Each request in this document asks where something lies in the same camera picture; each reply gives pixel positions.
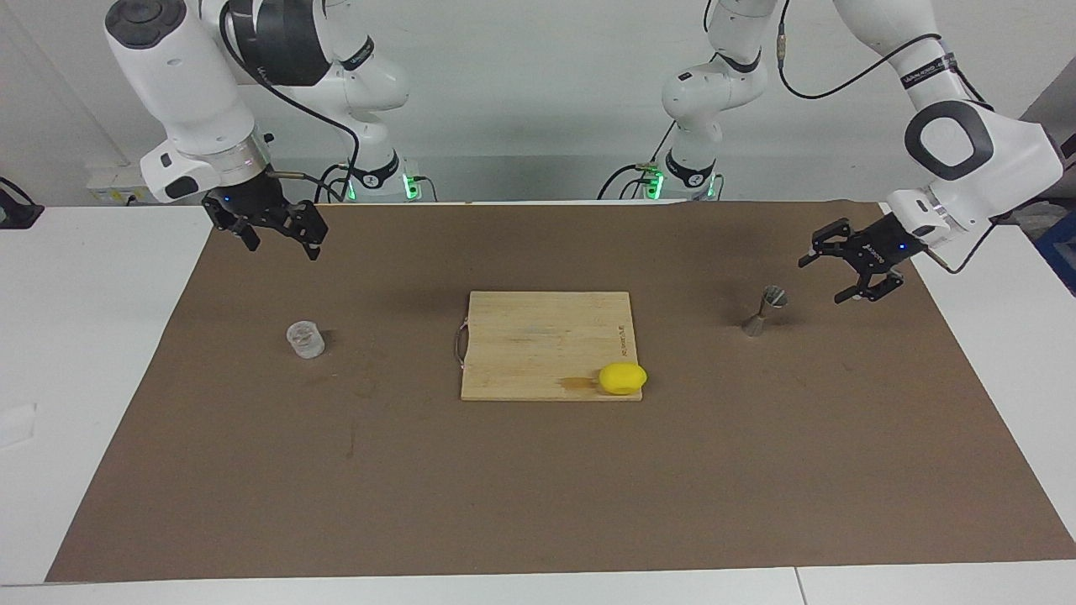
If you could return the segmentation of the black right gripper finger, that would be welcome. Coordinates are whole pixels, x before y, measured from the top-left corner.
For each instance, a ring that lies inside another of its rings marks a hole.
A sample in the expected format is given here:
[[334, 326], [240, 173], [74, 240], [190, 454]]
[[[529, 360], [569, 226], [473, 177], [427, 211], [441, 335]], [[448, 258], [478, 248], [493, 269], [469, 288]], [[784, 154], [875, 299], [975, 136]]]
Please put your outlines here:
[[285, 207], [282, 234], [303, 247], [309, 261], [318, 261], [320, 247], [328, 234], [328, 225], [318, 213], [318, 206], [300, 202]]
[[246, 219], [227, 219], [227, 221], [223, 222], [222, 226], [220, 226], [220, 230], [232, 234], [233, 237], [237, 237], [243, 242], [243, 245], [245, 245], [249, 251], [257, 251], [261, 244], [261, 238], [258, 237], [254, 227], [250, 226]]

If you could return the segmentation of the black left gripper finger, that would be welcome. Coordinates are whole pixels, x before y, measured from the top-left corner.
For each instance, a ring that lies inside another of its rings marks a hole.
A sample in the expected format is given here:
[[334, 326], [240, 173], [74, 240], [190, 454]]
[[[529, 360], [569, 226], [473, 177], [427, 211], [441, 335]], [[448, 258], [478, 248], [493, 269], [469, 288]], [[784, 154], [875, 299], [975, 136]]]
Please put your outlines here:
[[877, 300], [883, 299], [892, 291], [902, 287], [904, 283], [904, 276], [898, 271], [887, 271], [884, 273], [856, 271], [856, 283], [853, 286], [839, 291], [835, 295], [835, 302], [836, 305], [841, 305], [853, 299], [865, 299], [869, 302], [877, 302]]
[[837, 219], [822, 229], [817, 229], [811, 236], [810, 251], [799, 257], [799, 268], [805, 268], [824, 256], [845, 258], [846, 247], [852, 235], [853, 229], [849, 219]]

